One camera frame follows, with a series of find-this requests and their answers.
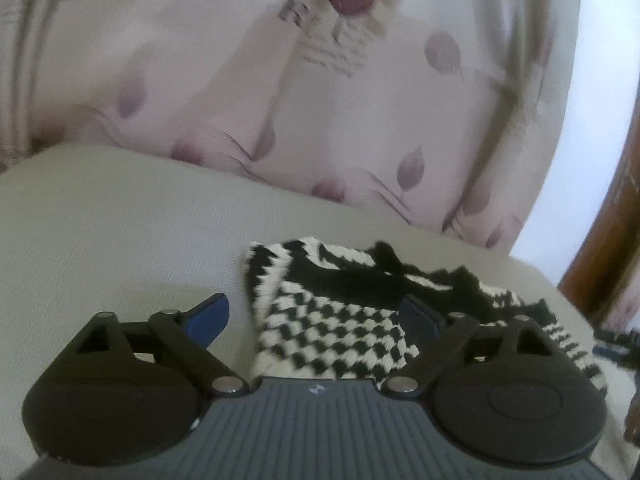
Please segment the black white striped knit sweater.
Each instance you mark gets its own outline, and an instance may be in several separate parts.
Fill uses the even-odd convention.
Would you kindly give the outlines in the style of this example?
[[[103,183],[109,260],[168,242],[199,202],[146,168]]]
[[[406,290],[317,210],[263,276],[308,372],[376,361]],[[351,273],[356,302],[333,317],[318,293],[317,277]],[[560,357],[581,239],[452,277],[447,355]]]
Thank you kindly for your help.
[[[250,246],[244,273],[257,332],[255,377],[382,384],[460,312],[488,327],[532,318],[598,390],[608,388],[592,354],[544,300],[529,304],[464,266],[424,272],[384,242],[357,249],[303,237]]]

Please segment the brown wooden door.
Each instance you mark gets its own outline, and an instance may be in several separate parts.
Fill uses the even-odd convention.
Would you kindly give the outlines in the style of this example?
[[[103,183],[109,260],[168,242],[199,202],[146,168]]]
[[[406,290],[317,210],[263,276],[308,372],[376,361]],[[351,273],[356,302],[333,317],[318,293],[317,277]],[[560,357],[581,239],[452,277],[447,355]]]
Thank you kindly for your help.
[[[626,325],[638,301],[623,298],[639,262],[639,111],[596,220],[559,284],[593,326]]]

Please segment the pink leaf print curtain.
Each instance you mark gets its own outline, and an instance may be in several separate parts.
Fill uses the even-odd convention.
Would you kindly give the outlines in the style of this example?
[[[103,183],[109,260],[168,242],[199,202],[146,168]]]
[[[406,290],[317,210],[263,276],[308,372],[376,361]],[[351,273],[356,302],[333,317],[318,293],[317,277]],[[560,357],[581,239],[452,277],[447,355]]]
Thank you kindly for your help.
[[[508,252],[559,143],[580,0],[1,0],[1,163],[190,162]]]

